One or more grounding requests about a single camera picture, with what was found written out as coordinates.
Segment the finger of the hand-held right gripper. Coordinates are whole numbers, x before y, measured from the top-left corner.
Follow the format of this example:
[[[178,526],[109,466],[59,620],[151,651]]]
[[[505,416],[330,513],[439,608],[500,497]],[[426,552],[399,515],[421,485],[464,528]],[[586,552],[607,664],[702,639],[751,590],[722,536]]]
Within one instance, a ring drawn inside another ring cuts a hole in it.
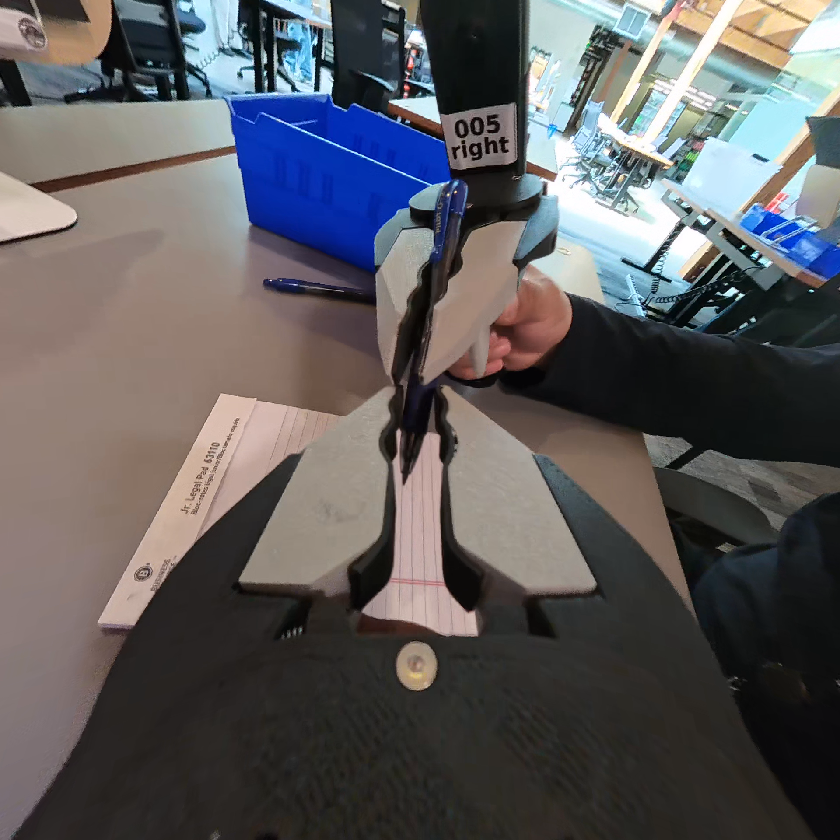
[[[490,328],[515,297],[519,268],[513,262],[525,221],[507,220],[469,232],[462,266],[434,304],[419,380],[428,385],[468,355],[478,375],[487,369]]]
[[[381,228],[375,236],[376,340],[392,382],[402,380],[411,355],[401,333],[433,244],[431,228]]]

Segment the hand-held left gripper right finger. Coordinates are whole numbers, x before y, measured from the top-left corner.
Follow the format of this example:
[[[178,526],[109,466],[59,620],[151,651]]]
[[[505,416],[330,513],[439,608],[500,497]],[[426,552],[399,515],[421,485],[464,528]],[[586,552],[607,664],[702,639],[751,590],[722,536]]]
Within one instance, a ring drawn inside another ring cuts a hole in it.
[[[595,577],[534,453],[452,388],[438,392],[444,582],[467,611],[590,595]]]

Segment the blue ballpoint pen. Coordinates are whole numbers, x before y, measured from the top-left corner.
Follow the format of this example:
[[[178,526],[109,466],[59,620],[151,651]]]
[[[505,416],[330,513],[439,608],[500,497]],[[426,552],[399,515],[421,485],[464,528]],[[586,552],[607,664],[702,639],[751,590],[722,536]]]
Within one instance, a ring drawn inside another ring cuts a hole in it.
[[[437,379],[424,379],[433,334],[434,309],[444,298],[458,252],[460,227],[466,214],[468,186],[454,179],[438,195],[433,233],[434,242],[421,274],[421,297],[412,335],[411,355],[403,394],[400,422],[400,470],[407,482],[421,454],[431,417]]]
[[[340,287],[291,278],[265,278],[262,282],[263,288],[276,293],[352,302],[365,306],[375,305],[374,293],[352,287]]]

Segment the white lined legal pad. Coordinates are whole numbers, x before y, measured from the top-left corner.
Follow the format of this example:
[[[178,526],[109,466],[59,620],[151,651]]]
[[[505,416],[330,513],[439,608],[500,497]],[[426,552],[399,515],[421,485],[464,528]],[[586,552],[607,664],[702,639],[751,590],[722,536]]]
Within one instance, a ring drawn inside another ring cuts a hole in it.
[[[194,543],[288,456],[301,452],[340,418],[222,394],[138,549],[105,605],[98,626],[128,631]],[[395,479],[395,549],[391,579],[364,613],[424,626],[442,635],[475,636],[477,618],[445,587],[439,546],[442,472],[439,436],[428,434],[413,473]]]

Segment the person's right forearm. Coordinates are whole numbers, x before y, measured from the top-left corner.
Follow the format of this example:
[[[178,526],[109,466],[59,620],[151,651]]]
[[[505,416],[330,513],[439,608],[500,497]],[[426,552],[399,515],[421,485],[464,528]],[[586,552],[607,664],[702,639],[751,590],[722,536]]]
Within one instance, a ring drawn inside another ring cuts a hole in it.
[[[676,329],[571,297],[566,337],[511,392],[738,459],[839,466],[838,345]]]

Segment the grey desk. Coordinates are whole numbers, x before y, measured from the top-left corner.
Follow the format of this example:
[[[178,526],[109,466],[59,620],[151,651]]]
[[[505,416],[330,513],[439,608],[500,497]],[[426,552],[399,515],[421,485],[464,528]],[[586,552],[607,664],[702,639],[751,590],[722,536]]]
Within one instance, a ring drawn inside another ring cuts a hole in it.
[[[86,186],[64,238],[2,261],[2,820],[22,838],[586,838],[629,780],[609,733],[687,717],[699,651],[642,436],[455,390],[535,455],[590,595],[488,603],[473,639],[359,633],[362,610],[239,576],[302,452],[197,540],[131,633],[98,619],[228,387],[341,419],[392,385],[375,308],[284,295],[314,267],[239,223],[236,163]],[[676,666],[677,676],[668,668]],[[668,698],[668,693],[677,699]]]

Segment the beige desk with brown edge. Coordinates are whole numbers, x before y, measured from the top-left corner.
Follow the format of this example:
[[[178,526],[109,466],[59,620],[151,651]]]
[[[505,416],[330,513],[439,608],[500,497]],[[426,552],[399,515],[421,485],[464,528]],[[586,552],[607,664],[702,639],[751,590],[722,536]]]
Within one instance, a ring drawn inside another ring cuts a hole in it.
[[[234,151],[223,99],[1,109],[2,173],[27,184]]]

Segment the person's right hand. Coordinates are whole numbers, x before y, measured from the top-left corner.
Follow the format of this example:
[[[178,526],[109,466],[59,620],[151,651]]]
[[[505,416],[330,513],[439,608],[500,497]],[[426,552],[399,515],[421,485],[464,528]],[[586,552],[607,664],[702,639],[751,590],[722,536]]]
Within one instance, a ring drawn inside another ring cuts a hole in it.
[[[516,297],[490,328],[485,374],[542,369],[571,323],[568,295],[551,277],[528,266]]]

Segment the black chair back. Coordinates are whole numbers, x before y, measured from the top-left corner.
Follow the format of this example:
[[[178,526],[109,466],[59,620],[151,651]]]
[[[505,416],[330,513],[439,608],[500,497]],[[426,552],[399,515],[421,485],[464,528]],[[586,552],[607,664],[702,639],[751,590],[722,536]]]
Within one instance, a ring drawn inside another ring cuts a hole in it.
[[[405,9],[387,1],[331,1],[333,103],[386,115],[404,74]]]

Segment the blue plastic bin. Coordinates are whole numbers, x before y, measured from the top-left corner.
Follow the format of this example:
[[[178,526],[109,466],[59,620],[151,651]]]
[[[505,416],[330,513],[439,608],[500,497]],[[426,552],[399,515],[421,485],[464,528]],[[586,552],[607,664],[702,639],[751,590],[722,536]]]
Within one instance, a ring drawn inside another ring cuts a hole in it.
[[[449,178],[443,141],[328,94],[225,101],[250,223],[360,269],[380,228]]]

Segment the pale grey chair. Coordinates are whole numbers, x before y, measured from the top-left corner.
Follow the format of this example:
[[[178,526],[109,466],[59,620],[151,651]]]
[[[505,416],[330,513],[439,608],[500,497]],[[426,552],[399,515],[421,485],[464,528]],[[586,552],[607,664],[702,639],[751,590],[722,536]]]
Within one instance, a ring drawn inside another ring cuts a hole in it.
[[[675,469],[655,467],[668,514],[732,546],[775,543],[778,532],[763,511],[738,494]]]

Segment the white box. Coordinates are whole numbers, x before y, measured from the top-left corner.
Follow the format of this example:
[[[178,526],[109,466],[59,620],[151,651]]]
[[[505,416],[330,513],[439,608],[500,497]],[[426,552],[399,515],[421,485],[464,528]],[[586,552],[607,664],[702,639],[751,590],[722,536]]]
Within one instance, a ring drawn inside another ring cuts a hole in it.
[[[683,192],[701,199],[706,207],[733,215],[780,168],[736,144],[708,138],[682,182]]]

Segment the person's dark clothed torso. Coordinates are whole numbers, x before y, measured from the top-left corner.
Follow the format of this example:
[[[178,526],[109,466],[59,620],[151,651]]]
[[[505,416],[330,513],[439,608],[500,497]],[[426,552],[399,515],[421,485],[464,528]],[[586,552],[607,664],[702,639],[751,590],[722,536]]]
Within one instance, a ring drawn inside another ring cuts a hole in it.
[[[817,838],[839,838],[839,495],[728,553],[669,525],[702,633],[764,761]]]

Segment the small blue storage bins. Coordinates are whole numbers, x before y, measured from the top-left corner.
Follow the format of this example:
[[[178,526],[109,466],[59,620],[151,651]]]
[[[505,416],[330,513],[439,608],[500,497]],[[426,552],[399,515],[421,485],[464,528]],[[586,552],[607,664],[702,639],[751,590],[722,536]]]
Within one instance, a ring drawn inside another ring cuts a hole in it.
[[[827,279],[838,275],[839,217],[822,228],[812,217],[786,217],[754,204],[740,225],[796,265]]]

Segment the black office chair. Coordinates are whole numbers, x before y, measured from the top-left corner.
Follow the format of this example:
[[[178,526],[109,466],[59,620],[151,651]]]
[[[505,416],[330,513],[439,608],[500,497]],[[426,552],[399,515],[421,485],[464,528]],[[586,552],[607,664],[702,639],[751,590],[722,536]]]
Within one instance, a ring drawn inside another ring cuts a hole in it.
[[[112,2],[108,40],[97,61],[99,85],[66,94],[65,103],[188,101],[189,77],[202,83],[206,98],[214,95],[204,70],[186,56],[174,1]]]

